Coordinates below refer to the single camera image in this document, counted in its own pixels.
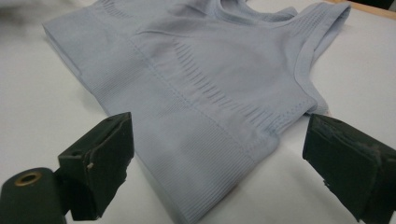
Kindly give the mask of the light blue sports bra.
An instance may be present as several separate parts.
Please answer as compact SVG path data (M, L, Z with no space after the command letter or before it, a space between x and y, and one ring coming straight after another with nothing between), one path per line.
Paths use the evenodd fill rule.
M49 42L134 143L178 224L196 224L306 114L309 74L349 14L315 3L260 13L245 0L97 0L46 22Z

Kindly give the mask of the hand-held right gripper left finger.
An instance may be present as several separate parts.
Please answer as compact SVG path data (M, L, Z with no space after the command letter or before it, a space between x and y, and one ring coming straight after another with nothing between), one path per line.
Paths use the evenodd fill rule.
M102 120L58 156L67 201L74 220L103 215L124 183L134 157L132 115L121 113Z

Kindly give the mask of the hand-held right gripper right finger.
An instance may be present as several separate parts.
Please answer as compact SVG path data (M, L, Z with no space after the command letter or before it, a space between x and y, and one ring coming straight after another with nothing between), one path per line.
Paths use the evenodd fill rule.
M396 211L396 149L339 119L314 114L303 158L354 218L389 224Z

